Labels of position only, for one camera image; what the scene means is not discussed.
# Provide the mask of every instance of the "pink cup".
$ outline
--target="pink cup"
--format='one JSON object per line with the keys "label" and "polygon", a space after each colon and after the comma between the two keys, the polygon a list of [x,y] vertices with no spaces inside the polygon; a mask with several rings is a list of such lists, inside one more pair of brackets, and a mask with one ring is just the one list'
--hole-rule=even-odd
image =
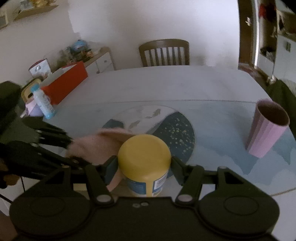
{"label": "pink cup", "polygon": [[258,158],[264,157],[289,124],[289,116],[279,104],[269,99],[259,100],[246,150]]}

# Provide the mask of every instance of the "jar label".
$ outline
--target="jar label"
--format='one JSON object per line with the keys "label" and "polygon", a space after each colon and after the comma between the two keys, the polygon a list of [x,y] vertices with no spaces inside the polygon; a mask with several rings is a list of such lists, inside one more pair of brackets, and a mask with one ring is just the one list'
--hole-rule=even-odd
{"label": "jar label", "polygon": [[128,187],[137,194],[146,195],[146,183],[133,181],[126,177]]}
{"label": "jar label", "polygon": [[168,171],[161,178],[159,178],[153,182],[153,189],[152,189],[153,193],[157,192],[163,186],[167,175],[168,175]]}

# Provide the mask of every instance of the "blue bottle cap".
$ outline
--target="blue bottle cap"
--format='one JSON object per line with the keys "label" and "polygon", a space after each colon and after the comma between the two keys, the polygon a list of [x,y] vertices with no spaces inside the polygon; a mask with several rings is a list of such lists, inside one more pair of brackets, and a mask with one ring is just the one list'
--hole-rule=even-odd
{"label": "blue bottle cap", "polygon": [[36,90],[39,89],[39,84],[34,84],[32,87],[31,87],[31,92],[35,92]]}

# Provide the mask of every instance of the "screw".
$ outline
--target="screw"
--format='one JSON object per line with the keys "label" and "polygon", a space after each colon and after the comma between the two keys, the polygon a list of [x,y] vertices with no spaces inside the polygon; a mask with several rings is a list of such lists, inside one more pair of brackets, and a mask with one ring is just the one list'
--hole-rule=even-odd
{"label": "screw", "polygon": [[148,202],[141,202],[141,205],[142,205],[143,207],[147,207],[147,206],[149,205],[149,203],[148,203]]}
{"label": "screw", "polygon": [[139,208],[139,207],[141,207],[141,205],[139,203],[133,203],[133,207],[134,208]]}
{"label": "screw", "polygon": [[178,196],[179,201],[181,202],[191,202],[193,197],[188,194],[182,194]]}
{"label": "screw", "polygon": [[96,199],[98,202],[110,202],[112,198],[109,195],[103,194],[103,195],[97,196]]}

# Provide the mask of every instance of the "wall shelf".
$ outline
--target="wall shelf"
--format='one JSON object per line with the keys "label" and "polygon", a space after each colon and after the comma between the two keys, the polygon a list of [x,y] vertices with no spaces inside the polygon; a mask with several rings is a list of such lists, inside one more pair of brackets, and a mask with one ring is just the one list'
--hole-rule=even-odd
{"label": "wall shelf", "polygon": [[49,6],[45,6],[45,7],[39,7],[39,8],[24,10],[24,11],[19,12],[14,20],[29,17],[29,16],[39,14],[39,13],[49,12],[49,11],[55,9],[57,6],[58,5],[49,5]]}

